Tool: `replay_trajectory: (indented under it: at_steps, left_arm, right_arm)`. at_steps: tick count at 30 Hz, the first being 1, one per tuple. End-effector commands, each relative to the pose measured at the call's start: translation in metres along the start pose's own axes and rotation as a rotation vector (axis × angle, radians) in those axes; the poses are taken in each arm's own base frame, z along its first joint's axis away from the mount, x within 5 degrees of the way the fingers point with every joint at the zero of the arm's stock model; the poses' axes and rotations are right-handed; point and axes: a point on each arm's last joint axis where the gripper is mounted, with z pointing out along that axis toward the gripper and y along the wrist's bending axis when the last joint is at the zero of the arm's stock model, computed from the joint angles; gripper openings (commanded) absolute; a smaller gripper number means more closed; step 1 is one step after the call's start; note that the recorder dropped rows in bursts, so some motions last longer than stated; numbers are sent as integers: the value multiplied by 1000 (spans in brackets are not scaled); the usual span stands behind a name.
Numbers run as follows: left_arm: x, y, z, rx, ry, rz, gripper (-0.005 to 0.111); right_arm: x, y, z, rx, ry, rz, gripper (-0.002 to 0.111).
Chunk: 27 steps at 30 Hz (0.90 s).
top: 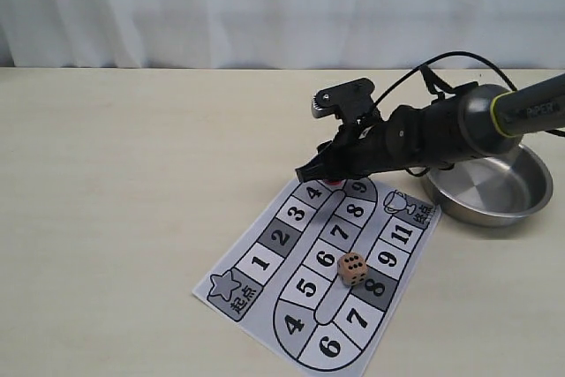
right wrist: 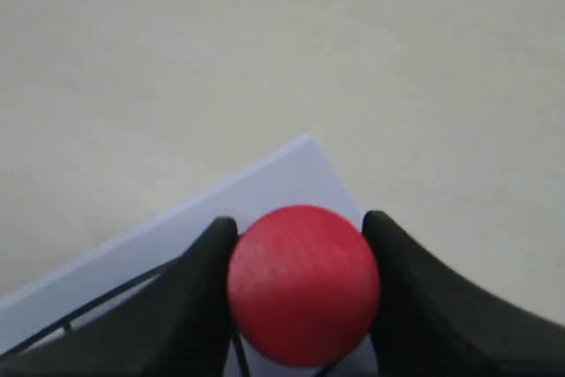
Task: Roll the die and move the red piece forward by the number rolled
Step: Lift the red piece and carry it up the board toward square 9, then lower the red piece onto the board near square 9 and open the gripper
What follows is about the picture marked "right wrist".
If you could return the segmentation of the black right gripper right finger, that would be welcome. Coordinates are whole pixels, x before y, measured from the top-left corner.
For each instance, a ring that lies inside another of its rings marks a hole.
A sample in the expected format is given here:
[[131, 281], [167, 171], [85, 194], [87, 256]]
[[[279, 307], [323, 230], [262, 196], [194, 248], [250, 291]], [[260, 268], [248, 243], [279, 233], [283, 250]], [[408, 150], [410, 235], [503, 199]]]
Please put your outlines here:
[[459, 275], [382, 211], [362, 233], [380, 270], [371, 327], [384, 376], [562, 376], [564, 327]]

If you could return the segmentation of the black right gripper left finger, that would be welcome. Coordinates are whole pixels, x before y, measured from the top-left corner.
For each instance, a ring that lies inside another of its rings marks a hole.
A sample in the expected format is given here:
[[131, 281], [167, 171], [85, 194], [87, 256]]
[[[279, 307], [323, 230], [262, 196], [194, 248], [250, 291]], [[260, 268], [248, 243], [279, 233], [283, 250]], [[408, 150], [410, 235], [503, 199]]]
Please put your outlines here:
[[140, 292], [68, 336], [1, 364], [3, 376], [221, 376], [237, 225], [214, 219]]

